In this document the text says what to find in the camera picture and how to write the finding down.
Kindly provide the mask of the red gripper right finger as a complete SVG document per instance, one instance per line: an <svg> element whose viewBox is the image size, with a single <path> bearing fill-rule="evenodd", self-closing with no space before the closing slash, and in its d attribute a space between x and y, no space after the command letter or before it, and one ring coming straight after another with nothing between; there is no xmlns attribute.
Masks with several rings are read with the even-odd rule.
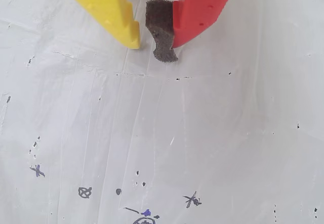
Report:
<svg viewBox="0 0 324 224"><path fill-rule="evenodd" d="M176 62L174 51L213 25L228 0L149 0L145 26L155 41L154 57Z"/></svg>

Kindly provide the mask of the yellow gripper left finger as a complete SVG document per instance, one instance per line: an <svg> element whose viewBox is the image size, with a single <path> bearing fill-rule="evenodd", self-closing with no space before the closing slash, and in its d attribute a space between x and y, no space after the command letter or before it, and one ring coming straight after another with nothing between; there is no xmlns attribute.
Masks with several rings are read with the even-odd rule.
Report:
<svg viewBox="0 0 324 224"><path fill-rule="evenodd" d="M140 48L139 22L134 20L128 0L75 0L118 42L129 49Z"/></svg>

